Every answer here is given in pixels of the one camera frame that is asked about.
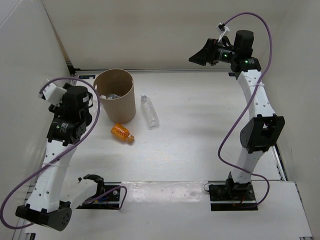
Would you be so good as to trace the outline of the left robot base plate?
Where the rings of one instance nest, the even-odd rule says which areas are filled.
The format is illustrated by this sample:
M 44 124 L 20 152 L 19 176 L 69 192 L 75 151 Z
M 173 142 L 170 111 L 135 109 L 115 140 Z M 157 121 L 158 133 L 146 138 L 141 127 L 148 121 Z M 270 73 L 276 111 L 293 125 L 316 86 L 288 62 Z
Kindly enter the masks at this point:
M 101 190 L 90 197 L 94 199 L 89 203 L 84 203 L 77 207 L 80 210 L 120 210 L 123 207 L 128 190 L 125 186 L 116 182 L 105 182 Z

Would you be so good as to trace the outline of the orange juice bottle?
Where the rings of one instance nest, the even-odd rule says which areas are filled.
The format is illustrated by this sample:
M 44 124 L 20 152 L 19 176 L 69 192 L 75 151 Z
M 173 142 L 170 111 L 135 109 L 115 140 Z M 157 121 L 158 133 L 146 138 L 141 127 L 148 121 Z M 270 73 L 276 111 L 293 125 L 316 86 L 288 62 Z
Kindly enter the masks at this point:
M 130 131 L 120 123 L 116 123 L 110 133 L 123 143 L 132 144 L 135 140 L 135 137 L 131 135 Z

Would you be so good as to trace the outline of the clear unlabelled plastic bottle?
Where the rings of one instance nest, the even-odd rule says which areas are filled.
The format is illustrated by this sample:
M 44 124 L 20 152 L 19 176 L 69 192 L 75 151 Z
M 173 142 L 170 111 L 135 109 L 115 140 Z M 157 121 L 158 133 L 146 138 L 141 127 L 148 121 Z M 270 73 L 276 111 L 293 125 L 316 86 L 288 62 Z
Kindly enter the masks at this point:
M 141 94 L 140 103 L 148 128 L 150 130 L 157 128 L 160 125 L 160 120 L 151 99 L 145 94 Z

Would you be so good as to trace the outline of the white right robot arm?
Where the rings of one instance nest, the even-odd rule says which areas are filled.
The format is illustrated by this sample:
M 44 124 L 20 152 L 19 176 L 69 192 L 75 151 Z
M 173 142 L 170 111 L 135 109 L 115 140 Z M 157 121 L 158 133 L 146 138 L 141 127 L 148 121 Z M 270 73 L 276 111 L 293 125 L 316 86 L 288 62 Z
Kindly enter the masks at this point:
M 194 64 L 205 66 L 218 62 L 230 64 L 230 76 L 236 78 L 245 100 L 249 121 L 239 133 L 241 152 L 224 184 L 211 184 L 208 191 L 213 202 L 254 201 L 252 174 L 260 158 L 274 146 L 284 128 L 285 119 L 271 107 L 264 84 L 259 60 L 252 56 L 254 33 L 236 32 L 234 43 L 227 36 L 209 38 L 204 47 L 189 58 Z

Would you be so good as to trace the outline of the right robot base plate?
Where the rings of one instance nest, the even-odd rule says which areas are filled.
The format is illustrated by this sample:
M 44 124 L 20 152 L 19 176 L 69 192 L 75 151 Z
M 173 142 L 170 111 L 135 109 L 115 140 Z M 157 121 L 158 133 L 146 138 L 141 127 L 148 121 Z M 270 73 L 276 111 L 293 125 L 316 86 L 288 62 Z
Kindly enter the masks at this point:
M 209 194 L 212 212 L 257 211 L 257 200 L 251 182 L 240 189 L 229 181 L 208 182 L 203 190 Z

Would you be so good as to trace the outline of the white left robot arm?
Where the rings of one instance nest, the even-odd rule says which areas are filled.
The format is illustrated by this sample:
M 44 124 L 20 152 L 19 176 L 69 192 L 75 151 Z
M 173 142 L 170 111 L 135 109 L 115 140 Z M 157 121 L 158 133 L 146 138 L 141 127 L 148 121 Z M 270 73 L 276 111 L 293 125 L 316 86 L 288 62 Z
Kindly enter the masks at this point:
M 100 200 L 105 195 L 103 178 L 86 175 L 76 186 L 62 196 L 63 182 L 71 158 L 82 135 L 92 122 L 89 101 L 92 94 L 84 86 L 53 83 L 44 90 L 45 100 L 51 103 L 54 114 L 47 134 L 46 152 L 34 190 L 25 204 L 17 207 L 15 215 L 33 224 L 63 231 L 72 212 L 89 198 Z

